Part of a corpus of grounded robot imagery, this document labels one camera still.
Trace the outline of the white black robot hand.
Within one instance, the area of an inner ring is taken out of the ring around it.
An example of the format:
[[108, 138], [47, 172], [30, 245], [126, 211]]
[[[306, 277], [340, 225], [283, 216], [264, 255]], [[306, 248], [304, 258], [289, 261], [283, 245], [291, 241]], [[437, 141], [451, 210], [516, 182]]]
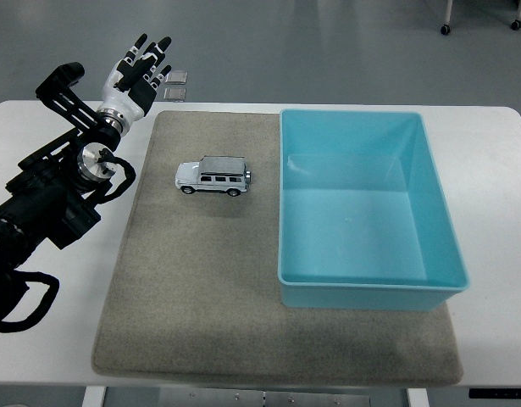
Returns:
[[99, 111], [112, 109], [128, 124], [143, 118], [151, 109], [158, 88], [171, 66], [161, 68], [172, 39], [151, 42], [144, 51], [147, 34], [142, 34], [125, 56], [112, 68], [103, 86], [103, 104]]

